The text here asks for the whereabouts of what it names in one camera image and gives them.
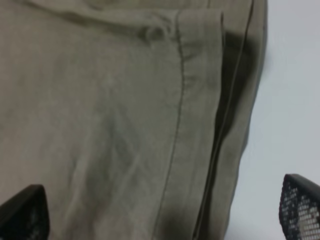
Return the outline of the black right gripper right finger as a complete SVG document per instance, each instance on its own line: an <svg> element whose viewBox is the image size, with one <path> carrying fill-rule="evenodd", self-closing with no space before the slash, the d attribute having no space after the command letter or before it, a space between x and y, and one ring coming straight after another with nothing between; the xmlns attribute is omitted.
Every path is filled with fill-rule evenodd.
<svg viewBox="0 0 320 240"><path fill-rule="evenodd" d="M278 212L287 240L320 238L320 186L299 174L283 179Z"/></svg>

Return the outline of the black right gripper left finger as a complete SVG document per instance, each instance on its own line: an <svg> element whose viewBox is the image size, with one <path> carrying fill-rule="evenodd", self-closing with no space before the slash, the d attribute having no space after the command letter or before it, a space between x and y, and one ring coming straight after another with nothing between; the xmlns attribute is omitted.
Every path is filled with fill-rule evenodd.
<svg viewBox="0 0 320 240"><path fill-rule="evenodd" d="M2 240L47 240L49 234L50 217L43 185L29 185L0 206Z"/></svg>

